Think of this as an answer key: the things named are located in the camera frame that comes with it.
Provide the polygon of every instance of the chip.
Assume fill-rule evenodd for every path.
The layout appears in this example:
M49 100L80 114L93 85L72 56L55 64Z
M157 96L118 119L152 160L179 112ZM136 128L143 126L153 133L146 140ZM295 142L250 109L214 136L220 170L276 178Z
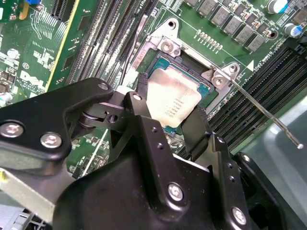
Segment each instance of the chip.
M223 1L223 5L226 6L226 7L228 7L230 3L231 3L231 0L224 0Z
M223 22L226 20L226 18L229 15L229 11L225 7L219 8L219 10L214 14L213 18L211 19L211 22L214 23L215 25L222 25Z
M62 71L67 69L69 66L71 66L74 58L75 58L75 55L72 55L72 56L66 58L66 60L64 61L64 65L63 65Z
M195 6L198 0L185 0L185 2L190 6Z
M292 21L296 24L301 24L307 19L307 10L301 9L296 15L293 17Z
M1 78L4 79L4 80L7 80L9 77L9 74L7 72L2 72L1 73Z
M259 26L257 32L259 34L262 34L269 26L266 23L263 23L261 26Z
M78 31L79 30L84 30L86 26L88 25L88 22L90 21L91 16L86 15L81 18L80 24L78 26Z
M217 4L216 0L205 0L202 5L198 8L198 11L203 16L208 16Z
M265 39L260 36L260 35L257 35L252 41L251 43L247 46L247 49L252 51L252 52L255 52L257 51L257 49L259 49L259 47L264 43Z
M242 21L237 18L236 16L234 16L226 25L226 27L224 28L224 31L230 35L233 35L236 30L239 28L239 26L241 25Z
M9 74L7 81L9 81L10 83L15 83L15 76Z
M236 36L236 41L240 43L245 43L252 34L253 34L252 28L246 25Z
M0 83L0 93L6 92L6 85L3 83Z
M237 9L235 10L235 15L240 16L241 13L246 9L246 7L242 4L238 5Z
M258 18L258 17L257 17L255 14L251 13L250 16L246 19L245 22L246 22L247 25L252 25L253 22L254 22L257 18Z

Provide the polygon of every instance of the expansion slot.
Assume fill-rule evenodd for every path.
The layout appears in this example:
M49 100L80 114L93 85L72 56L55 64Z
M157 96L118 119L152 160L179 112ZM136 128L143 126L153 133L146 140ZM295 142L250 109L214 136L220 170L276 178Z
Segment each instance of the expansion slot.
M78 57L71 68L69 77L67 78L66 84L71 84L73 80L78 81L82 70L85 67L87 60L91 54L95 41L97 40L99 33L104 26L104 22L108 15L108 12L112 6L111 0L101 0L97 6L97 11L94 15L94 19L91 26L87 32L87 36L84 39Z

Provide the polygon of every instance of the surface mount component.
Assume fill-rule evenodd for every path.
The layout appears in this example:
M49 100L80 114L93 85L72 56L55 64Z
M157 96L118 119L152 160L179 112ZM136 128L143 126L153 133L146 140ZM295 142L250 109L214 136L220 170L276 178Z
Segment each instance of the surface mount component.
M236 36L235 40L240 43L245 43L252 34L253 34L252 28L246 25Z
M198 0L185 0L185 2L189 5L194 7L196 5L196 3L198 2Z
M205 0L198 8L198 11L203 16L208 16L217 4L216 0Z
M265 41L264 37L257 35L247 46L247 49L252 52L255 52L264 43L264 41Z
M229 15L229 10L225 7L220 7L211 19L211 22L217 26L221 26Z
M236 30L239 28L239 26L241 25L242 21L236 17L233 16L232 19L226 23L226 26L224 28L224 32L233 35Z

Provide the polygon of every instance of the yellow component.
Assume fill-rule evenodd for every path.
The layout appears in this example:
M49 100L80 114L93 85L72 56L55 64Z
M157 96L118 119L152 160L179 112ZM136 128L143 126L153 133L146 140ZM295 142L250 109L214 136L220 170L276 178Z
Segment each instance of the yellow component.
M0 182L1 181L5 181L6 180L6 178L5 178L5 173L4 173L4 171L1 171L0 172Z
M25 2L24 3L24 7L23 7L23 11L20 12L19 14L19 19L20 20L24 20L27 18L27 15L28 15L28 12L29 12L29 3L28 2Z

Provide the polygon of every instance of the motherboard screw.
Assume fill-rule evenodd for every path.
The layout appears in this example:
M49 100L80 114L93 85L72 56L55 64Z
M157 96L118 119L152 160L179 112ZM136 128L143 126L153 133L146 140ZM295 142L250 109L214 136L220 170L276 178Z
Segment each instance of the motherboard screw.
M13 122L5 123L0 127L0 133L6 138L19 137L24 132L24 128Z
M232 209L232 213L236 219L236 221L241 224L241 225L246 225L246 217L244 216L243 212L237 208L237 207L234 207Z
M55 149L62 144L62 139L56 133L46 133L40 138L40 143L48 149Z
M173 46L172 43L165 41L161 44L161 49L162 49L163 52L169 54L173 51L174 46Z
M181 188L176 184L169 184L168 193L175 201L180 201L183 199L183 192Z

